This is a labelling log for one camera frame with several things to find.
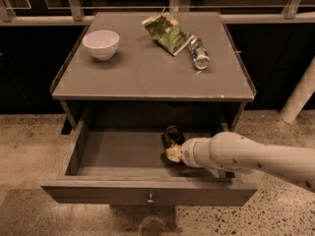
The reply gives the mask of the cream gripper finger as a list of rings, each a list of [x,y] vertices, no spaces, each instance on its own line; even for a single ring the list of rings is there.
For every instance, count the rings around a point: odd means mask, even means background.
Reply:
[[[169,147],[165,150],[166,157],[173,162],[177,161],[177,148],[176,147]]]

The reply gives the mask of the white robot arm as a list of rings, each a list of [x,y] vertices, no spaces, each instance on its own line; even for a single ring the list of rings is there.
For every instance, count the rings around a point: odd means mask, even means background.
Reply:
[[[257,169],[315,192],[313,148],[262,144],[233,132],[186,140],[176,126],[168,127],[162,140],[170,161],[235,173]]]

